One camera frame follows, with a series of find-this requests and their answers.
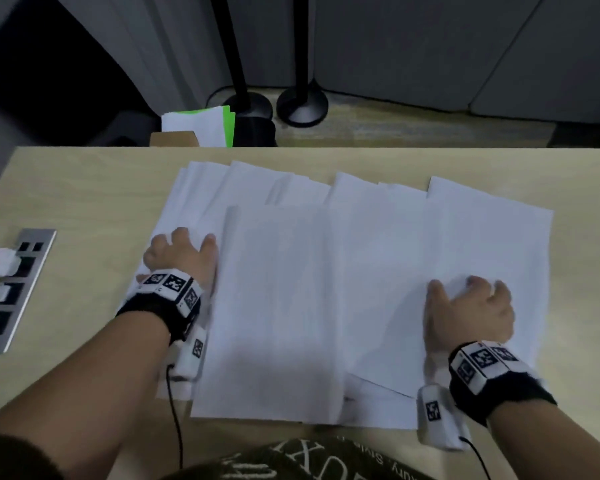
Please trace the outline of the person's left hand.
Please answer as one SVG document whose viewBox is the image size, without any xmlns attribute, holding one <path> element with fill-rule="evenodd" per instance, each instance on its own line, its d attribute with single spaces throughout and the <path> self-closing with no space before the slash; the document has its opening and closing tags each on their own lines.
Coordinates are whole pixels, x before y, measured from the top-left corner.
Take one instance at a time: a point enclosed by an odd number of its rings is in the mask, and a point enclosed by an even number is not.
<svg viewBox="0 0 600 480">
<path fill-rule="evenodd" d="M 154 236 L 143 254 L 143 263 L 151 272 L 159 269 L 178 269 L 195 279 L 201 286 L 200 247 L 194 247 L 186 227 L 176 228 L 171 234 L 171 241 L 168 241 L 165 234 Z"/>
</svg>

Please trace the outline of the brown cardboard box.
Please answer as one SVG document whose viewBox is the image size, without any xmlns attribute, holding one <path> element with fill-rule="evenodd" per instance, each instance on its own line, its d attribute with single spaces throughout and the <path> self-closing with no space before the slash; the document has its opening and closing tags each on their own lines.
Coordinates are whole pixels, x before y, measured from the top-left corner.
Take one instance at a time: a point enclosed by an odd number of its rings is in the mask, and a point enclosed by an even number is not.
<svg viewBox="0 0 600 480">
<path fill-rule="evenodd" d="M 150 147 L 197 148 L 200 143 L 190 130 L 154 132 L 150 137 Z"/>
</svg>

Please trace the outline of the white and green paper stack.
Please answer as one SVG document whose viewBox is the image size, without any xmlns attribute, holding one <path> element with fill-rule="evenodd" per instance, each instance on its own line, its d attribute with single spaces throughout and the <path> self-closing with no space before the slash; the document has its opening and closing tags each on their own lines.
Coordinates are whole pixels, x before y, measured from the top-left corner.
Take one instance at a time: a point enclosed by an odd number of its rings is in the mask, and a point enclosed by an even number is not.
<svg viewBox="0 0 600 480">
<path fill-rule="evenodd" d="M 236 115 L 228 105 L 196 111 L 167 112 L 163 132 L 192 131 L 201 147 L 232 148 Z"/>
</svg>

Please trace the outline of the grey desk socket panel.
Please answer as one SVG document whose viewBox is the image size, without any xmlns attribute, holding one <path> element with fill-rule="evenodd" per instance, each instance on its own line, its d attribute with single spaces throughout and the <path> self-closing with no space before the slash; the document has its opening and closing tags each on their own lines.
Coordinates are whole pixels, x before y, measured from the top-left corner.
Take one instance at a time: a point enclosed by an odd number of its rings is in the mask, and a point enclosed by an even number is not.
<svg viewBox="0 0 600 480">
<path fill-rule="evenodd" d="M 0 354 L 9 348 L 56 234 L 49 228 L 24 228 L 10 248 L 22 262 L 14 275 L 0 278 L 0 283 L 11 287 L 8 298 L 0 303 Z"/>
</svg>

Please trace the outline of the black chair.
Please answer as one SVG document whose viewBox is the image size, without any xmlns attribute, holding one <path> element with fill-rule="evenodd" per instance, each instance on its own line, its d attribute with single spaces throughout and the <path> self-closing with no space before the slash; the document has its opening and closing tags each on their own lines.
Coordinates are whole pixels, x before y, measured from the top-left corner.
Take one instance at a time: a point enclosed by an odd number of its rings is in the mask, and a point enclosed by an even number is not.
<svg viewBox="0 0 600 480">
<path fill-rule="evenodd" d="M 52 146 L 148 146 L 158 115 L 58 0 L 19 0 L 0 25 L 0 112 Z"/>
</svg>

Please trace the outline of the black wristband with marker tiles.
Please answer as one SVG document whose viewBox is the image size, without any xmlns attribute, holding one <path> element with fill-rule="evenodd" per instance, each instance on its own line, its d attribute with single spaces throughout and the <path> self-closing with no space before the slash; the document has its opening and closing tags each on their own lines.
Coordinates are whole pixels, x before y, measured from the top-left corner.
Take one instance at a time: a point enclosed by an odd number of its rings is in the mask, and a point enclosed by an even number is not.
<svg viewBox="0 0 600 480">
<path fill-rule="evenodd" d="M 116 313 L 154 314 L 167 327 L 169 343 L 183 341 L 200 314 L 203 289 L 187 273 L 176 269 L 159 269 L 140 281 L 128 300 Z"/>
<path fill-rule="evenodd" d="M 557 405 L 544 380 L 503 344 L 476 341 L 456 347 L 448 357 L 449 391 L 466 416 L 488 427 L 500 405 L 544 401 Z"/>
</svg>

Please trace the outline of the black pole stand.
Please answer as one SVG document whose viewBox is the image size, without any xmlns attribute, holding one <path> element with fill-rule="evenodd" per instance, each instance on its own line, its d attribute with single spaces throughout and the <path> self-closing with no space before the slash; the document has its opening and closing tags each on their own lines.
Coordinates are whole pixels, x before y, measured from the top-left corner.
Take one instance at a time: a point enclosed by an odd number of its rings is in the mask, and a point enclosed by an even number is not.
<svg viewBox="0 0 600 480">
<path fill-rule="evenodd" d="M 320 124 L 328 113 L 329 103 L 323 90 L 310 78 L 310 0 L 293 0 L 294 85 L 278 97 L 279 119 L 295 128 Z"/>
<path fill-rule="evenodd" d="M 272 120 L 273 108 L 269 99 L 248 90 L 228 0 L 210 0 L 210 3 L 235 92 L 224 104 L 230 106 L 238 118 Z"/>
</svg>

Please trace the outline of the person's right forearm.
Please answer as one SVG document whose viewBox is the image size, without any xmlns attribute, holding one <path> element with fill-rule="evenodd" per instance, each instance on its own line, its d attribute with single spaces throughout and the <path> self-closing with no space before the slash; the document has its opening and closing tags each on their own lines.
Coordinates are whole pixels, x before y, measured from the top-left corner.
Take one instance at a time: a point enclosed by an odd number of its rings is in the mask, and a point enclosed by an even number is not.
<svg viewBox="0 0 600 480">
<path fill-rule="evenodd" d="M 518 480 L 600 480 L 600 441 L 554 404 L 504 402 L 487 424 Z"/>
</svg>

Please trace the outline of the person's left forearm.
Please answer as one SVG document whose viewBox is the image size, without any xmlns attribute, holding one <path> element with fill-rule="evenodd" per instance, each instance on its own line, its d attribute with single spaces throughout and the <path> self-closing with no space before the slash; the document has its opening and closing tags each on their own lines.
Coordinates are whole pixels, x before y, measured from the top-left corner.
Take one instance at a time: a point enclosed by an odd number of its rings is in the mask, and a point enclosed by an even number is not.
<svg viewBox="0 0 600 480">
<path fill-rule="evenodd" d="M 115 317 L 0 409 L 0 435 L 33 444 L 69 478 L 106 478 L 155 387 L 170 338 L 155 314 Z"/>
</svg>

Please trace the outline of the person's right hand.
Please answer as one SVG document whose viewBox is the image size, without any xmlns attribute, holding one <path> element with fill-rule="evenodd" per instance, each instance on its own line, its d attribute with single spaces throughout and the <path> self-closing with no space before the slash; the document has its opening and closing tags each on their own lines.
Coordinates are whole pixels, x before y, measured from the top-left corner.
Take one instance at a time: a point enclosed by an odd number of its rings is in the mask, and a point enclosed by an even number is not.
<svg viewBox="0 0 600 480">
<path fill-rule="evenodd" d="M 432 327 L 425 318 L 428 353 L 450 354 L 467 343 L 505 343 L 512 338 L 515 314 L 511 292 L 504 282 L 498 280 L 492 285 L 479 276 L 469 276 L 465 290 L 448 298 L 449 316 L 442 327 Z"/>
</svg>

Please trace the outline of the dark printed shirt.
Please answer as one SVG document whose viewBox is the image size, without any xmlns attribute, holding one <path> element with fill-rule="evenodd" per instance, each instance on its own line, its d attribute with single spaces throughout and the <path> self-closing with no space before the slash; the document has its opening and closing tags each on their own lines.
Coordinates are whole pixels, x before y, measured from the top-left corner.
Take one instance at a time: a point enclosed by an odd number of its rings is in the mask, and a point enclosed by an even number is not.
<svg viewBox="0 0 600 480">
<path fill-rule="evenodd" d="M 0 436 L 0 480 L 69 480 L 37 447 Z M 293 438 L 183 468 L 156 480 L 434 480 L 342 436 Z"/>
</svg>

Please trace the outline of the spread of white paper sheets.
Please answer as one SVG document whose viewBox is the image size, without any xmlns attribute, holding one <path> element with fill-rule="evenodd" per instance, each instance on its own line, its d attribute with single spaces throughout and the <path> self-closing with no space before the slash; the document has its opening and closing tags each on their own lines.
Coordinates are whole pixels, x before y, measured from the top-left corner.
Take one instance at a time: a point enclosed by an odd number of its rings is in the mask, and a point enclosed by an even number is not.
<svg viewBox="0 0 600 480">
<path fill-rule="evenodd" d="M 327 185 L 239 161 L 181 169 L 153 235 L 189 226 L 193 245 L 214 233 L 221 252 L 200 374 L 184 387 L 191 416 L 416 429 L 419 390 L 348 371 L 346 262 L 368 210 L 439 188 L 470 187 L 432 177 L 422 191 L 341 172 Z M 424 373 L 422 387 L 433 379 Z"/>
</svg>

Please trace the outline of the single white paper page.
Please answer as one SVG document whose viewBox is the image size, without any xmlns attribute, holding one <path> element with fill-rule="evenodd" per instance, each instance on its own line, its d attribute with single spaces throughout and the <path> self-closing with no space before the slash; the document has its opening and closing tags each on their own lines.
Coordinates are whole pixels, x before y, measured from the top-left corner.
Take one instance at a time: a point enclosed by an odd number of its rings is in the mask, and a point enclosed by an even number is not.
<svg viewBox="0 0 600 480">
<path fill-rule="evenodd" d="M 549 302 L 553 211 L 448 188 L 386 204 L 354 225 L 346 271 L 345 327 L 350 373 L 414 397 L 425 383 L 423 308 L 430 280 L 453 297 L 474 275 L 512 293 L 508 346 L 536 362 Z"/>
</svg>

